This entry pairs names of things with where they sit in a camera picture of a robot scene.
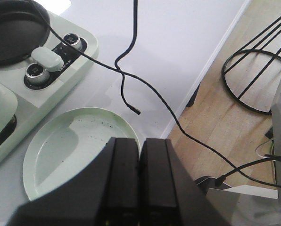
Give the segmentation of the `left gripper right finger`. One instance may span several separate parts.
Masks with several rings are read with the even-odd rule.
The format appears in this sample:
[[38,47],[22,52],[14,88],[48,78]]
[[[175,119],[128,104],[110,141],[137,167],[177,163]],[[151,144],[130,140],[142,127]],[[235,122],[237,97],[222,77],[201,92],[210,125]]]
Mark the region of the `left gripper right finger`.
[[140,225],[228,226],[179,160],[170,140],[148,138],[140,155]]

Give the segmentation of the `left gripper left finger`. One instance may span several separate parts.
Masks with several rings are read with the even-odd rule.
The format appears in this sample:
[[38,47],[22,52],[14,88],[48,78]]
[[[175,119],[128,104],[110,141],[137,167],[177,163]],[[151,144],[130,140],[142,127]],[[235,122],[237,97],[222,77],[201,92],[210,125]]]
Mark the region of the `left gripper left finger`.
[[112,137],[81,172],[21,205],[8,226],[136,226],[139,151],[135,139]]

